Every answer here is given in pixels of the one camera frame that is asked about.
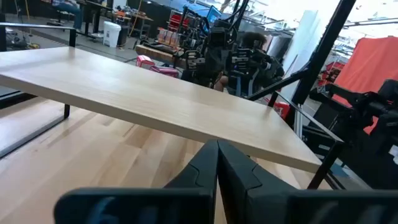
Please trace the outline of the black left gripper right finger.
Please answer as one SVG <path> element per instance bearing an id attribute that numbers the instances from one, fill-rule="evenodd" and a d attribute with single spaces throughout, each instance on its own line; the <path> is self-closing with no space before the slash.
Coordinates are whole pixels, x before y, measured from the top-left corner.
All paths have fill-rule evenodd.
<path id="1" fill-rule="evenodd" d="M 397 224 L 395 190 L 299 190 L 219 140 L 218 177 L 230 223 Z"/>

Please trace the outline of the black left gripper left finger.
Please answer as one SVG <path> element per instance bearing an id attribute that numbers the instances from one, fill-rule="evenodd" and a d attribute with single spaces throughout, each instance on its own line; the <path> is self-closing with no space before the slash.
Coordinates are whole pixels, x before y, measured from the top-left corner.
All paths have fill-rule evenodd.
<path id="1" fill-rule="evenodd" d="M 84 187 L 63 194 L 56 223 L 213 223 L 218 143 L 208 141 L 162 188 Z"/>

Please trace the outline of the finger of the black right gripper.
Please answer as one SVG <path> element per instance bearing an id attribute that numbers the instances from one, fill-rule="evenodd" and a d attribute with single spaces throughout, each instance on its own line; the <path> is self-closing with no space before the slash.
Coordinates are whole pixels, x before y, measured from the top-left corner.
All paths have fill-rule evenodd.
<path id="1" fill-rule="evenodd" d="M 342 104 L 330 105 L 338 112 L 335 118 L 336 124 L 372 124 L 372 115 L 367 106 L 347 107 Z"/>
<path id="2" fill-rule="evenodd" d="M 337 95 L 345 99 L 348 103 L 355 103 L 358 98 L 361 97 L 361 93 L 355 93 L 344 89 L 333 83 L 329 83 L 318 88 L 314 88 L 310 91 L 309 97 L 312 100 L 319 101 L 321 103 L 327 103 L 332 101 L 333 95 Z"/>

